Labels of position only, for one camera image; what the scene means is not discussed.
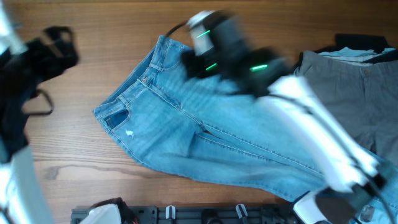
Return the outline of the light blue denim jeans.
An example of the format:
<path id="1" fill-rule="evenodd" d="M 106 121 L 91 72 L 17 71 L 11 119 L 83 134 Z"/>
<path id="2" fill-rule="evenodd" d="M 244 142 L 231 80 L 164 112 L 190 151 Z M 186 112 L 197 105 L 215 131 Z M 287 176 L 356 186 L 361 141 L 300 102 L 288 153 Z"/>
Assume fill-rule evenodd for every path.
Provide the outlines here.
<path id="1" fill-rule="evenodd" d="M 190 48 L 160 36 L 122 85 L 95 108 L 96 119 L 129 156 L 160 172 L 262 189 L 294 203 L 326 187 L 303 142 L 253 96 L 237 94 L 231 80 L 188 79 L 180 59 L 184 50 Z M 298 72 L 292 73 L 303 77 Z M 397 163 L 360 147 L 397 171 Z M 397 176 L 369 204 L 396 216 Z"/>

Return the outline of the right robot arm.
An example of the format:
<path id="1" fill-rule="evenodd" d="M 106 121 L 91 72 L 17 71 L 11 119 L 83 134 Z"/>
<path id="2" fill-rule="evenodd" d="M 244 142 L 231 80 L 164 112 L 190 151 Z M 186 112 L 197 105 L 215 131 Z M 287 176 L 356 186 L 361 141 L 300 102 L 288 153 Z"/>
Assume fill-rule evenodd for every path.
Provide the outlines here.
<path id="1" fill-rule="evenodd" d="M 304 77 L 295 76 L 271 48 L 255 49 L 229 13 L 202 11 L 183 23 L 193 49 L 182 56 L 189 77 L 220 75 L 273 112 L 301 140 L 326 187 L 293 206 L 302 223 L 348 223 L 381 196 L 397 171 L 362 149 L 321 104 Z"/>

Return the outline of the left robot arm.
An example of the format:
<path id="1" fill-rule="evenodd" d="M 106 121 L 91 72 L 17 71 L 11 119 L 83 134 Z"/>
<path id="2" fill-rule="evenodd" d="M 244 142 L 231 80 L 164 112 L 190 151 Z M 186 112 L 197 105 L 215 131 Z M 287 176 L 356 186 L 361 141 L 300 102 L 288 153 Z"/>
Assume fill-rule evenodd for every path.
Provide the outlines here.
<path id="1" fill-rule="evenodd" d="M 24 129 L 31 116 L 48 116 L 54 105 L 38 88 L 78 63 L 69 27 L 45 29 L 40 39 L 24 43 L 10 13 L 1 4 L 1 223 L 53 223 L 34 171 Z"/>

